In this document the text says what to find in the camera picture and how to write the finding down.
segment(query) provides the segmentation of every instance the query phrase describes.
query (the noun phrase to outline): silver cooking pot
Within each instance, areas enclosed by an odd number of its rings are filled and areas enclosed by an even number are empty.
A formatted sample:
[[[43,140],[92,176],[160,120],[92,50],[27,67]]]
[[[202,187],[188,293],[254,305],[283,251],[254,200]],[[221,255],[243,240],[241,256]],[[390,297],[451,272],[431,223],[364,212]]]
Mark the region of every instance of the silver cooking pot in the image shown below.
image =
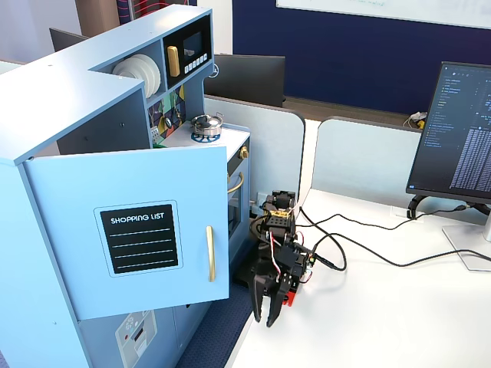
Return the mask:
[[[201,136],[217,136],[222,132],[223,115],[216,113],[217,116],[199,115],[191,120],[193,132]]]

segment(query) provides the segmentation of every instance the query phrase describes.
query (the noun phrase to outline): computer monitor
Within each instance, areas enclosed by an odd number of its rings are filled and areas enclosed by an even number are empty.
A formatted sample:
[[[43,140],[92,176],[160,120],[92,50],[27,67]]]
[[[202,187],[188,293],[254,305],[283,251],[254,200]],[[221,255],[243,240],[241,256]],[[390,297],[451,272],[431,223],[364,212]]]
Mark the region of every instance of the computer monitor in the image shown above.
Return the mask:
[[[491,203],[491,67],[442,64],[407,192]],[[491,256],[491,221],[443,232],[455,249]],[[482,258],[461,258],[470,270],[491,271]]]
[[[56,28],[49,28],[51,41],[53,42],[54,52],[58,52],[65,48],[69,48],[74,44],[85,41],[88,37],[80,36],[79,34],[61,31]]]
[[[215,55],[219,74],[206,78],[205,94],[283,106],[284,56]]]

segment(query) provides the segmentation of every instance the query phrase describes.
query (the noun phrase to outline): blue wall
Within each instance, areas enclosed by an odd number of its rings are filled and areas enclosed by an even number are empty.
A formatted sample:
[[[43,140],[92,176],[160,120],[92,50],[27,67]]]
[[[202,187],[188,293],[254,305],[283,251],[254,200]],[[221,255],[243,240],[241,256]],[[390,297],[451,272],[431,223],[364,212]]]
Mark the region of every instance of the blue wall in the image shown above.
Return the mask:
[[[285,55],[285,95],[427,110],[442,61],[491,64],[491,31],[233,1],[234,54]]]

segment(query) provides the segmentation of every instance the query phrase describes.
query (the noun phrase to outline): microwave display screen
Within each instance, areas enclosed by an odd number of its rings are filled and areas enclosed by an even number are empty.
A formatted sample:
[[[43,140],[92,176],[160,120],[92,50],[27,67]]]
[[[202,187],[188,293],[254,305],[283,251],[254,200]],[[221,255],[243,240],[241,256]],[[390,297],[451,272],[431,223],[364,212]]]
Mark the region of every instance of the microwave display screen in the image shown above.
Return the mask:
[[[193,34],[184,40],[184,60],[194,60],[203,52],[203,42],[201,32]]]

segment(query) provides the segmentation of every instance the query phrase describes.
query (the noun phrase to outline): dark blue carpet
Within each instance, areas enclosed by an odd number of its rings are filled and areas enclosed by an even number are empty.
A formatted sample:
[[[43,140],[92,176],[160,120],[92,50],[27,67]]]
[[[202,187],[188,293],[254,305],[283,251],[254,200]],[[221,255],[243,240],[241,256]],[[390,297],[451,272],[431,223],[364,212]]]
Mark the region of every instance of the dark blue carpet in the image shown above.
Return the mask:
[[[0,351],[0,368],[8,368],[8,364]]]
[[[230,298],[214,301],[178,362],[178,368],[223,368],[252,313],[246,287],[230,284]]]

